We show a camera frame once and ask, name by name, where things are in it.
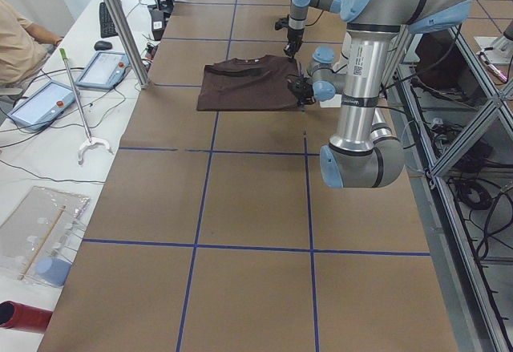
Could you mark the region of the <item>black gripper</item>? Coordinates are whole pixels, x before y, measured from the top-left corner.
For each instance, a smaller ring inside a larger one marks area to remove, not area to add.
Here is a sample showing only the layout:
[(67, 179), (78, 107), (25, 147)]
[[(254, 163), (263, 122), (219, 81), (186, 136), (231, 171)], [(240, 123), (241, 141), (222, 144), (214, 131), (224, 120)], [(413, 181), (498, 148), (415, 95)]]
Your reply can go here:
[(314, 94), (313, 88), (306, 79), (294, 79), (288, 81), (289, 91), (296, 97), (298, 105), (313, 105)]
[(301, 28), (301, 29), (293, 29), (292, 27), (288, 28), (288, 30), (287, 30), (288, 42), (283, 49), (283, 51), (287, 57), (294, 58), (296, 53), (300, 50), (302, 42), (303, 42), (304, 31), (305, 31), (304, 28)]

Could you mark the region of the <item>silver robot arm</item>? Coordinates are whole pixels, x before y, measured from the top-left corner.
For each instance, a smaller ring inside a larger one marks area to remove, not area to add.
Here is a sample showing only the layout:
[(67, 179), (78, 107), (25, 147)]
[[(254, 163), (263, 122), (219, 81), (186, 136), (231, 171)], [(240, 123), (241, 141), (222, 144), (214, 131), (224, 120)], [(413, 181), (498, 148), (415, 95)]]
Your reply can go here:
[(404, 165), (402, 147), (378, 110), (391, 40), (461, 24), (471, 0), (291, 0), (285, 53), (299, 50), (309, 8), (339, 14), (350, 37), (345, 73), (333, 71), (334, 53), (318, 47), (309, 64), (315, 99), (341, 96), (337, 130), (320, 150), (321, 174), (332, 188), (379, 188)]
[(284, 53), (290, 59), (293, 59), (300, 50), (310, 7), (330, 13), (339, 13), (341, 0), (290, 0), (289, 15), (275, 23), (276, 30), (283, 27), (287, 30), (288, 42), (285, 45)]

